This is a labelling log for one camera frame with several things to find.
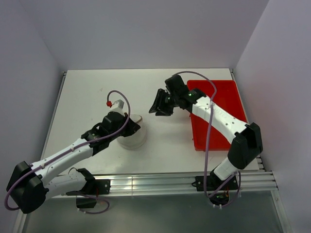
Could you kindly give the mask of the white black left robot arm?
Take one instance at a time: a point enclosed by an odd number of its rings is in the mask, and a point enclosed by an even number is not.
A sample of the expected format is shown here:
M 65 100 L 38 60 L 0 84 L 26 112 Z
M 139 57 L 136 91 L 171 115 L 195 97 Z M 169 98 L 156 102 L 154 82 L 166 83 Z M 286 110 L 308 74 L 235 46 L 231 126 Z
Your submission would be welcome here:
M 75 169 L 67 175 L 60 173 L 108 148 L 113 140 L 138 133 L 141 122 L 140 115 L 109 112 L 102 122 L 95 124 L 67 148 L 30 165 L 25 161 L 17 164 L 6 188 L 5 208 L 28 214 L 60 194 L 72 193 L 88 198 L 97 195 L 96 179 L 87 169 Z

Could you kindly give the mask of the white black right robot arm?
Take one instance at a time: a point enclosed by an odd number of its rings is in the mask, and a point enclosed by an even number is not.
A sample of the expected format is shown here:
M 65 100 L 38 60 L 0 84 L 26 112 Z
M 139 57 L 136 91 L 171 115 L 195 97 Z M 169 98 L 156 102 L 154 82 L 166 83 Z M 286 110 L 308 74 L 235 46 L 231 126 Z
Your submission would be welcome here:
M 232 116 L 214 102 L 217 88 L 211 83 L 214 92 L 208 96 L 199 88 L 189 89 L 183 82 L 181 72 L 165 81 L 166 88 L 158 89 L 149 113 L 156 116 L 171 116 L 179 107 L 208 123 L 206 149 L 212 128 L 225 137 L 230 144 L 227 157 L 210 173 L 204 173 L 204 191 L 219 190 L 236 173 L 245 169 L 263 151 L 260 127 L 248 124 Z

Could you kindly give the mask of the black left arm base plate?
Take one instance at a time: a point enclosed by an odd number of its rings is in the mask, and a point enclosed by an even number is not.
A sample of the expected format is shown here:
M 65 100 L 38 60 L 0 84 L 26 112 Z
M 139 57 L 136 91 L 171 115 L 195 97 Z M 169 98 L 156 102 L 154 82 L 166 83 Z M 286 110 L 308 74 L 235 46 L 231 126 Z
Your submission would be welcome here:
M 82 198 L 76 198 L 76 207 L 79 209 L 93 209 L 96 204 L 99 203 L 97 199 L 93 199 L 87 196 L 93 196 L 93 197 L 99 197 L 100 195 L 107 195 L 110 191 L 110 180 L 104 179 L 104 180 L 95 180 L 94 185 L 89 189 L 85 191 L 79 191 L 79 193 L 82 193 Z

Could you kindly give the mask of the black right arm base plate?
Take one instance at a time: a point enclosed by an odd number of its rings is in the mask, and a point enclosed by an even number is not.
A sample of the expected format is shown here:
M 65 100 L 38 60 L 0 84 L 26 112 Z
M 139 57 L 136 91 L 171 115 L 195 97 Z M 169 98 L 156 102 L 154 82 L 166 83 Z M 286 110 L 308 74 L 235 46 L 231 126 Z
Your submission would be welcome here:
M 207 175 L 206 189 L 208 192 L 215 191 L 224 181 L 221 181 L 217 176 Z M 194 182 L 191 183 L 192 187 L 196 188 L 196 191 L 200 192 L 204 190 L 204 176 L 196 176 Z M 220 190 L 237 190 L 238 182 L 236 177 L 231 178 Z

